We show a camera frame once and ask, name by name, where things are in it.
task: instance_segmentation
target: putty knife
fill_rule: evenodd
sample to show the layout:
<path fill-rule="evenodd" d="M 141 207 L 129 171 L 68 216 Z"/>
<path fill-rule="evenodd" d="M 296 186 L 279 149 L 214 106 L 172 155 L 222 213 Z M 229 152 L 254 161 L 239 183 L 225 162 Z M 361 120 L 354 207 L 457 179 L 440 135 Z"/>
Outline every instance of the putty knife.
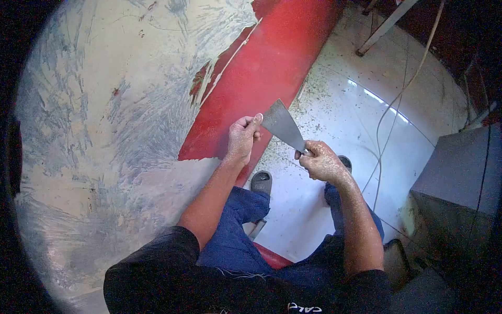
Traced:
<path fill-rule="evenodd" d="M 302 154 L 309 153 L 305 148 L 305 141 L 298 126 L 280 99 L 276 100 L 270 109 L 263 114 L 262 126 Z"/>

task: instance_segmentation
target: scraped surface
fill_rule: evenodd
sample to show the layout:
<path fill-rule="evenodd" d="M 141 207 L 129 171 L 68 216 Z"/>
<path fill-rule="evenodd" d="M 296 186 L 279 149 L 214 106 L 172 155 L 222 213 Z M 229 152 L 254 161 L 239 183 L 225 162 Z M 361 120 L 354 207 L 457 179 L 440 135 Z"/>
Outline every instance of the scraped surface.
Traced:
<path fill-rule="evenodd" d="M 218 165 L 178 152 L 218 55 L 255 23 L 243 0 L 70 0 L 47 21 L 17 98 L 16 205 L 66 312 L 106 312 L 106 269 L 175 223 Z"/>

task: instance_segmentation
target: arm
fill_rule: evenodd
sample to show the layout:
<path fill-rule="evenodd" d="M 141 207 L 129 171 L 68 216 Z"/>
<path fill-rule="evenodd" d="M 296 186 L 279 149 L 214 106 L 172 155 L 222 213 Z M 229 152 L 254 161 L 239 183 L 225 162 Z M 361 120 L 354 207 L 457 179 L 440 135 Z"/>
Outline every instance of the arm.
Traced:
<path fill-rule="evenodd" d="M 199 195 L 188 205 L 178 222 L 190 230 L 202 248 L 211 239 L 221 212 L 242 168 L 249 163 L 254 141 L 259 141 L 263 115 L 243 117 L 230 126 L 228 152 Z"/>
<path fill-rule="evenodd" d="M 340 193 L 345 230 L 345 270 L 355 275 L 384 270 L 384 248 L 361 191 L 338 156 L 322 141 L 305 141 L 314 156 L 295 156 L 310 177 L 333 184 Z"/>

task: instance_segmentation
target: dirty floor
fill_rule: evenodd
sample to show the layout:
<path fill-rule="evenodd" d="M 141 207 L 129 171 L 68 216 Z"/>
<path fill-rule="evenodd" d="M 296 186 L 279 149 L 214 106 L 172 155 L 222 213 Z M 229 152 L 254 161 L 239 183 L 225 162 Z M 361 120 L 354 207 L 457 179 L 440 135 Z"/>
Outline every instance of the dirty floor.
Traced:
<path fill-rule="evenodd" d="M 415 73 L 425 48 L 394 26 L 364 57 L 356 56 L 354 51 L 371 28 L 371 15 L 365 17 L 361 10 L 348 2 L 290 112 L 304 139 L 322 140 L 352 161 L 352 174 L 373 208 L 379 179 L 377 124 Z M 382 182 L 373 208 L 383 221 L 385 243 L 399 235 L 395 229 L 414 232 L 407 221 L 408 192 L 438 138 L 463 127 L 465 107 L 461 89 L 429 54 L 417 79 L 385 115 L 378 134 L 382 149 L 394 127 L 383 153 Z M 255 168 L 269 171 L 274 180 L 271 210 L 255 242 L 297 262 L 326 234 L 333 234 L 334 227 L 324 183 L 311 180 L 293 155 L 291 147 L 274 137 Z"/>

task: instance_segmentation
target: slipper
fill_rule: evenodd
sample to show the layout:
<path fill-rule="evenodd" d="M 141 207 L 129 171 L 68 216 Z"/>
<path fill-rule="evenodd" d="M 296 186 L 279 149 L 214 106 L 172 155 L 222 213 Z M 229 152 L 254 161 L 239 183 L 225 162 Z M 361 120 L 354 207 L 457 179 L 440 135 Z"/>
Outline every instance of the slipper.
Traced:
<path fill-rule="evenodd" d="M 340 159 L 340 161 L 345 166 L 345 168 L 347 168 L 348 172 L 350 172 L 350 174 L 352 174 L 352 163 L 350 162 L 350 159 L 348 159 L 347 157 L 345 157 L 343 155 L 338 155 L 338 159 Z"/>
<path fill-rule="evenodd" d="M 251 179 L 252 192 L 261 192 L 270 195 L 272 190 L 272 175 L 268 171 L 258 171 Z"/>

